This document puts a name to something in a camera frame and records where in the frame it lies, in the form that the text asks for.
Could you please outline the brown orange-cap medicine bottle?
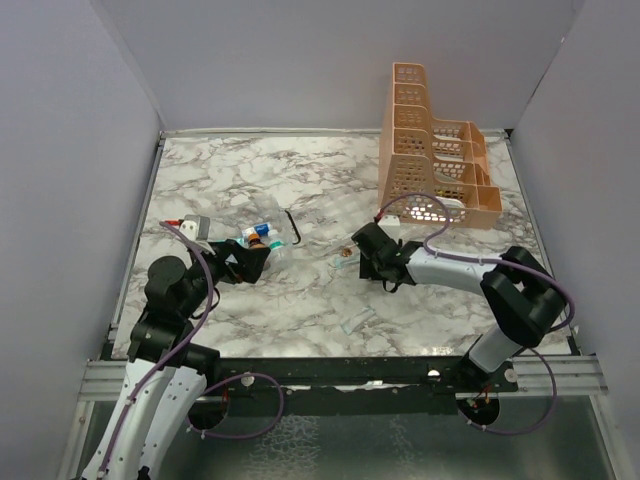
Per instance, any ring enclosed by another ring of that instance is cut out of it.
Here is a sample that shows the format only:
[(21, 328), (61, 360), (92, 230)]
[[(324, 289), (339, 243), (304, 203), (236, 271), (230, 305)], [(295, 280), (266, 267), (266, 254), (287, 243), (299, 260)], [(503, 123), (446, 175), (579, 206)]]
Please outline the brown orange-cap medicine bottle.
[(248, 250), (251, 267), (262, 272), (268, 264), (270, 248), (258, 235), (251, 235), (248, 239)]

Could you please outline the white green-label bottle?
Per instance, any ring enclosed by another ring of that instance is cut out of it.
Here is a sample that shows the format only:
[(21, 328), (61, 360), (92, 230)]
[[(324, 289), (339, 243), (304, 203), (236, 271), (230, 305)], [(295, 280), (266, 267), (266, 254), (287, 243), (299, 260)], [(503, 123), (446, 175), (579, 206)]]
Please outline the white green-label bottle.
[(281, 234), (269, 237), (270, 260), (285, 262), (289, 259), (291, 245)]

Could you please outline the small blue-cap bottle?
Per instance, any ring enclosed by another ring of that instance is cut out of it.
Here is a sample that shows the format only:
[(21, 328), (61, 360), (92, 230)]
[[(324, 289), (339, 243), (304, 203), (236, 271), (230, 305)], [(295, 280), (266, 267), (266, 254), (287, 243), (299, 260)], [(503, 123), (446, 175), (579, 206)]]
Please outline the small blue-cap bottle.
[(268, 238), (279, 234), (279, 230), (272, 223), (265, 222), (249, 227), (243, 231), (243, 238), (248, 240), (251, 235), (258, 235), (260, 238)]

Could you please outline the clear first aid box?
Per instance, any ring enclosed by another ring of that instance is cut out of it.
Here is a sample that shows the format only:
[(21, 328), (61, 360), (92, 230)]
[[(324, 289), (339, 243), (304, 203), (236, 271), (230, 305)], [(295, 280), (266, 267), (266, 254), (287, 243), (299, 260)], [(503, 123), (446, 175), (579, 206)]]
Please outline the clear first aid box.
[(293, 261), (293, 248), (301, 242), (301, 235), (292, 215), (277, 199), (268, 194), (250, 197), (233, 206), (230, 214), (233, 237), (245, 248), (270, 250), (264, 270), (276, 274)]

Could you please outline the teal patterned sachet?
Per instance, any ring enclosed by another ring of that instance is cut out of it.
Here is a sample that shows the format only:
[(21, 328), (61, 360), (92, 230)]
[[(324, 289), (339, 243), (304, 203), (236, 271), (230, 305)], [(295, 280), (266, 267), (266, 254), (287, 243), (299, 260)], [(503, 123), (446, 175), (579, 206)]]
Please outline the teal patterned sachet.
[(333, 260), (333, 267), (335, 269), (344, 269), (359, 263), (359, 257), (352, 255), (349, 257), (337, 256)]

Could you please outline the teal strip packet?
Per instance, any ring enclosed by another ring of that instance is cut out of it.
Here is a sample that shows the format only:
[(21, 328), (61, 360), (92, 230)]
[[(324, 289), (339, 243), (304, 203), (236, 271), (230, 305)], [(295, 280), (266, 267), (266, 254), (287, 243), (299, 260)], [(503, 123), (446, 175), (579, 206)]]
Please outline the teal strip packet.
[(376, 312), (366, 307), (359, 313), (349, 317), (341, 324), (341, 329), (346, 335), (351, 335), (357, 329), (361, 328), (367, 321), (376, 315)]

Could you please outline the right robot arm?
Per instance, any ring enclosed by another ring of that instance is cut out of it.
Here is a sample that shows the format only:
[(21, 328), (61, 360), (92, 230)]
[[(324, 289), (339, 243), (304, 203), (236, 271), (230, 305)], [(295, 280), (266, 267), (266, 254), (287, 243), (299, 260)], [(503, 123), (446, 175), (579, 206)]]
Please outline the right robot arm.
[(437, 285), (484, 297), (495, 325), (465, 353), (459, 378), (469, 390), (491, 384), (496, 371), (525, 348), (537, 347), (567, 306), (553, 279), (523, 247), (511, 247), (494, 258), (429, 251), (417, 241), (402, 244), (375, 222), (356, 231), (352, 240), (361, 255), (360, 277), (392, 284)]

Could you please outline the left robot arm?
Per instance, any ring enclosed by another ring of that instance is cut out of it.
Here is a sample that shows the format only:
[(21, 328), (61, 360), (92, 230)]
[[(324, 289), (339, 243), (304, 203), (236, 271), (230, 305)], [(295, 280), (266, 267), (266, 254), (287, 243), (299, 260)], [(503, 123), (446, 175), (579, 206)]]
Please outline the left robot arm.
[(192, 339), (219, 304), (217, 284), (256, 283), (270, 250), (234, 240), (186, 246), (190, 265), (163, 256), (147, 271), (120, 393), (83, 479), (153, 478), (196, 398), (220, 385), (219, 352)]

